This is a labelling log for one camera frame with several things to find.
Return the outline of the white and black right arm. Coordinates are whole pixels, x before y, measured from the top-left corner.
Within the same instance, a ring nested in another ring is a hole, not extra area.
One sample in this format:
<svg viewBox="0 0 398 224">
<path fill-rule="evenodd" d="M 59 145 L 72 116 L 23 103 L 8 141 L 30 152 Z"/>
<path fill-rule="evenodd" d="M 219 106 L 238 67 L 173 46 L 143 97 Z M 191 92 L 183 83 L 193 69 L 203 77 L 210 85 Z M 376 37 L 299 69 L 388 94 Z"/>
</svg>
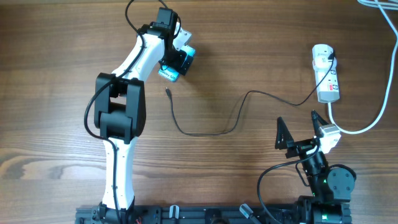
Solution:
<svg viewBox="0 0 398 224">
<path fill-rule="evenodd" d="M 312 191 L 311 196 L 284 205 L 279 217 L 283 223 L 351 223 L 349 203 L 356 173 L 343 164 L 329 165 L 325 156 L 340 140 L 340 130 L 316 111 L 311 117 L 315 135 L 302 141 L 294 141 L 284 120 L 277 118 L 275 148 L 285 149 L 286 158 L 299 158 Z"/>
</svg>

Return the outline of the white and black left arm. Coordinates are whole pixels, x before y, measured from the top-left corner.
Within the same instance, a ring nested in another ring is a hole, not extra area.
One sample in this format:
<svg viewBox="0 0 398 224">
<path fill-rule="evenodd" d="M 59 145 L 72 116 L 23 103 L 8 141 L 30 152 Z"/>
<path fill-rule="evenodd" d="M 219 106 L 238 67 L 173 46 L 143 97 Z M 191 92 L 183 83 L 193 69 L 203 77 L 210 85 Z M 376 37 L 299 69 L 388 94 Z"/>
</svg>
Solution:
<svg viewBox="0 0 398 224">
<path fill-rule="evenodd" d="M 162 7 L 156 21 L 137 30 L 137 42 L 125 61 L 96 78 L 88 107 L 94 109 L 97 137 L 106 149 L 106 190 L 97 213 L 101 223 L 134 219 L 132 160 L 146 123 L 144 84 L 156 64 L 160 64 L 159 74 L 172 82 L 185 75 L 195 53 L 188 46 L 191 37 L 182 29 L 178 14 Z"/>
</svg>

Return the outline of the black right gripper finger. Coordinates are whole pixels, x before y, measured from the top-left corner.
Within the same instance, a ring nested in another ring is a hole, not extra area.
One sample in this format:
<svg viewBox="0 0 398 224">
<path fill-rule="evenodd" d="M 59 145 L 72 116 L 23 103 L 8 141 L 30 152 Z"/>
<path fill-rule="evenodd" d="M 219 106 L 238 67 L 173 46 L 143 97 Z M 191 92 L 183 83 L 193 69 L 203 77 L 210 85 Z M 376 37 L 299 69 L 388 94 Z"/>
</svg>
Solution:
<svg viewBox="0 0 398 224">
<path fill-rule="evenodd" d="M 277 118 L 277 134 L 275 139 L 275 149 L 288 149 L 294 144 L 294 139 L 290 134 L 282 117 Z"/>
<path fill-rule="evenodd" d="M 322 137 L 323 134 L 320 131 L 320 127 L 328 125 L 328 122 L 325 121 L 315 110 L 311 111 L 311 117 L 315 135 L 317 137 Z"/>
</svg>

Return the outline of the smartphone with teal screen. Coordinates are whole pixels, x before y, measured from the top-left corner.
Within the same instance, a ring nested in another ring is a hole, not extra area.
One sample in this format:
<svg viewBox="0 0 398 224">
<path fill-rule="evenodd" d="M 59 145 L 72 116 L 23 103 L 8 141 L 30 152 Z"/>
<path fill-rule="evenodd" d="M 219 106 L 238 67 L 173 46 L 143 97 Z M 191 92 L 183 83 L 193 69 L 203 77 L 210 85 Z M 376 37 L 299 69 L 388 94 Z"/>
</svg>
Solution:
<svg viewBox="0 0 398 224">
<path fill-rule="evenodd" d="M 182 53 L 180 57 L 182 60 L 173 62 L 171 65 L 161 63 L 158 70 L 160 76 L 171 82 L 176 82 L 180 75 L 186 75 L 192 65 L 196 50 L 189 45 L 183 45 L 180 52 Z"/>
</svg>

